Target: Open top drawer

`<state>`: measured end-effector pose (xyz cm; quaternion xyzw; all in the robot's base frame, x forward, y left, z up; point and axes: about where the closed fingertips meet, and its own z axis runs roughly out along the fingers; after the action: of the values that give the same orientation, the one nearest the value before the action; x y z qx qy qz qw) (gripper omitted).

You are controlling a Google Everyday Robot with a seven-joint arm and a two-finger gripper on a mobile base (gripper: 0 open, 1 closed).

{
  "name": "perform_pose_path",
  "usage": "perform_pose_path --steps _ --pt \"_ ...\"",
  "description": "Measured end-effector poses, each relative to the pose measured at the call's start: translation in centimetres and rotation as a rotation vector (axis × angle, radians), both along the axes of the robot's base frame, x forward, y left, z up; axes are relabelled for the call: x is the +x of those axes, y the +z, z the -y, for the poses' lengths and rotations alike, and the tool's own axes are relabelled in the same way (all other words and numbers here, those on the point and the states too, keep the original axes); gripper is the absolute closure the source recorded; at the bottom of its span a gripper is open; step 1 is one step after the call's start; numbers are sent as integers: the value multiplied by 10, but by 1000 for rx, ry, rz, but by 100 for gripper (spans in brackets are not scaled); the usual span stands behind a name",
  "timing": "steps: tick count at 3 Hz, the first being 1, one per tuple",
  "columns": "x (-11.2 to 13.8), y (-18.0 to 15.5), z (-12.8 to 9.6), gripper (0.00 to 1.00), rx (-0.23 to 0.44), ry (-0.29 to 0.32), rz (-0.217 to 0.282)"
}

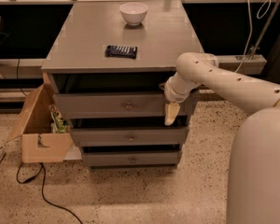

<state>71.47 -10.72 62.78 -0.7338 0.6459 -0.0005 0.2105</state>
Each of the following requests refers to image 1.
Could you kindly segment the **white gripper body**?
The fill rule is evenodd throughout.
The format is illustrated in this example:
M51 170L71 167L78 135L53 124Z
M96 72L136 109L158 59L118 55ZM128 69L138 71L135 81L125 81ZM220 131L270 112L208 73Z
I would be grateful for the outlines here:
M164 95L169 103L181 104L188 98L186 94L177 93L170 82L166 82L164 85Z

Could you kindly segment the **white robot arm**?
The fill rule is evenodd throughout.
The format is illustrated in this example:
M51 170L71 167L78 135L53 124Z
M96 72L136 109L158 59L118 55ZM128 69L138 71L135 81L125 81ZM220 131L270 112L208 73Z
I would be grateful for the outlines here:
M249 115L231 147L226 224L280 224L280 85L221 69L212 54L183 53L164 84L167 126L201 85Z

